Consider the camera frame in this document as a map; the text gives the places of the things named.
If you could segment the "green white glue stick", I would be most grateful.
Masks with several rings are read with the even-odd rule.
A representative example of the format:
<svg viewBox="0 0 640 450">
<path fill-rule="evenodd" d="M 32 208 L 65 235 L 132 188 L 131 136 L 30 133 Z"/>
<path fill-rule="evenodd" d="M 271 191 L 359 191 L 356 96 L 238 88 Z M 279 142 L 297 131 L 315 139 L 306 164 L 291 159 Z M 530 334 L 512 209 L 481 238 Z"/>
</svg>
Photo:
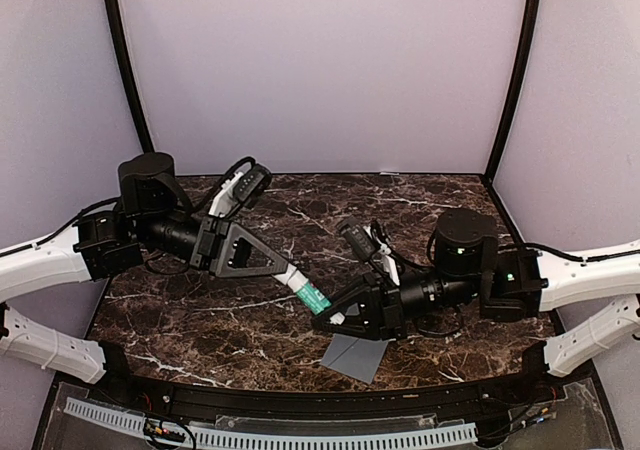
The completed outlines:
<svg viewBox="0 0 640 450">
<path fill-rule="evenodd" d="M 300 271 L 296 271 L 291 276 L 287 285 L 314 315 L 319 315 L 332 305 L 330 300 Z"/>
</svg>

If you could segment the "grey paper envelope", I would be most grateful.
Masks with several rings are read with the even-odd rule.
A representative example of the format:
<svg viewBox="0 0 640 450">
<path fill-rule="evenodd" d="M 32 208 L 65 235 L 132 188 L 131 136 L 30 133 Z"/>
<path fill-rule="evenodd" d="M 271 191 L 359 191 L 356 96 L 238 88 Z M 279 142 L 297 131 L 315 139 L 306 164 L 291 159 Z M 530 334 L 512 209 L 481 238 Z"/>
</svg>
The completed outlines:
<svg viewBox="0 0 640 450">
<path fill-rule="evenodd" d="M 335 334 L 320 360 L 320 365 L 360 382 L 371 384 L 387 346 L 387 341 L 372 341 Z"/>
</svg>

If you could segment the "white glue stick cap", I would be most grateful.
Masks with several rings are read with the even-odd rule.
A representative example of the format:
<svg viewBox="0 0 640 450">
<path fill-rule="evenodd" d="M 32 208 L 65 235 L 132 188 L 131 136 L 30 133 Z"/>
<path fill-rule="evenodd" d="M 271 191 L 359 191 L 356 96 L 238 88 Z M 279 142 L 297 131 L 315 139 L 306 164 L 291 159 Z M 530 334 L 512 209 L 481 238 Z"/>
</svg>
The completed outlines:
<svg viewBox="0 0 640 450">
<path fill-rule="evenodd" d="M 274 275 L 274 278 L 278 282 L 280 282 L 282 285 L 291 287 L 296 285 L 297 274 L 298 274 L 297 267 L 292 264 L 288 264 L 285 272 Z"/>
</svg>

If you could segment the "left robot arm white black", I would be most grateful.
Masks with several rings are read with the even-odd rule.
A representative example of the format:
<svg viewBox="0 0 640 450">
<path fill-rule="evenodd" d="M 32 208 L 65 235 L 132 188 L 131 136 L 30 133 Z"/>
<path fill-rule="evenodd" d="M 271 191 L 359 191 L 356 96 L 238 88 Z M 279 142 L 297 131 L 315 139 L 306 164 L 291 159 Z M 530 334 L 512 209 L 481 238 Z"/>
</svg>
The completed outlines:
<svg viewBox="0 0 640 450">
<path fill-rule="evenodd" d="M 271 276 L 288 284 L 295 267 L 233 221 L 268 187 L 270 172 L 249 159 L 220 185 L 203 219 L 175 176 L 167 153 L 143 153 L 118 167 L 120 194 L 89 206 L 48 236 L 1 253 L 1 352 L 52 369 L 103 391 L 120 406 L 141 397 L 123 351 L 114 344 L 76 339 L 35 323 L 7 302 L 66 283 L 99 281 L 144 264 L 161 251 L 217 278 Z"/>
</svg>

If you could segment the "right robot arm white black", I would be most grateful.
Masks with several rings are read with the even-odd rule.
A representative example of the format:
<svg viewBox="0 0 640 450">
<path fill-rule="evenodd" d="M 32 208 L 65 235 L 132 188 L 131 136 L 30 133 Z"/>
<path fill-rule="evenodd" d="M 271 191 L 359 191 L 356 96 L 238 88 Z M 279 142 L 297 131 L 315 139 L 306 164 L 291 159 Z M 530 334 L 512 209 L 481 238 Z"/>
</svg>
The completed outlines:
<svg viewBox="0 0 640 450">
<path fill-rule="evenodd" d="M 378 221 L 338 226 L 355 256 L 371 267 L 312 319 L 314 329 L 371 341 L 401 340 L 409 326 L 428 338 L 436 313 L 477 302 L 481 318 L 518 322 L 573 303 L 608 305 L 573 329 L 528 348 L 528 366 L 510 383 L 521 404 L 534 402 L 549 375 L 565 377 L 627 336 L 639 335 L 639 244 L 578 254 L 536 243 L 502 245 L 496 220 L 468 208 L 442 213 L 427 244 L 428 264 L 390 244 Z"/>
</svg>

